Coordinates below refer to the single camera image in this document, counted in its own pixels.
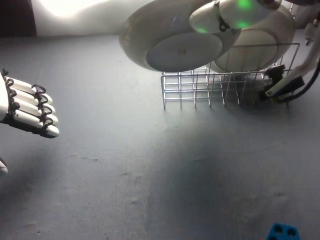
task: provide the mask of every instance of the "wire basket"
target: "wire basket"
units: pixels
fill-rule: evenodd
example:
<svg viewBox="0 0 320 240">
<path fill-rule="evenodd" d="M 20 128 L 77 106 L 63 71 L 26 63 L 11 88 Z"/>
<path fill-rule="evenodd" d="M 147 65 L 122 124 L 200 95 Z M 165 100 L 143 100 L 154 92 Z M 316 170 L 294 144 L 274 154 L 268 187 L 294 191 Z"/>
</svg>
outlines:
<svg viewBox="0 0 320 240">
<path fill-rule="evenodd" d="M 284 74 L 288 74 L 292 70 L 300 47 L 299 43 L 233 46 L 231 49 L 259 47 L 266 49 L 274 46 L 278 48 L 289 46 L 289 50 L 282 58 L 271 63 L 269 67 L 284 64 L 286 67 L 289 66 L 284 70 Z M 217 99 L 222 100 L 225 107 L 228 101 L 236 102 L 238 105 L 244 102 L 255 104 L 258 100 L 258 91 L 271 82 L 265 75 L 267 68 L 260 71 L 226 72 L 228 63 L 227 59 L 224 73 L 213 72 L 210 68 L 211 63 L 209 66 L 186 72 L 162 72 L 161 89 L 164 109 L 166 109 L 168 102 L 176 101 L 180 102 L 181 108 L 184 101 L 194 101 L 195 107 L 197 107 L 199 101 L 207 101 L 211 107 L 212 102 Z"/>
</svg>

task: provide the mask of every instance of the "blue block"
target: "blue block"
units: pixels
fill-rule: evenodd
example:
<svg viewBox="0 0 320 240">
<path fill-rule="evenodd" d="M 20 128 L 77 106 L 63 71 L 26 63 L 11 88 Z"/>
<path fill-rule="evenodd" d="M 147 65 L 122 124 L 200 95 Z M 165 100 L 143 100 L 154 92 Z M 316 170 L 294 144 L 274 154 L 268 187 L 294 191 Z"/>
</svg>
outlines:
<svg viewBox="0 0 320 240">
<path fill-rule="evenodd" d="M 300 240 L 300 237 L 296 227 L 275 223 L 266 240 Z"/>
</svg>

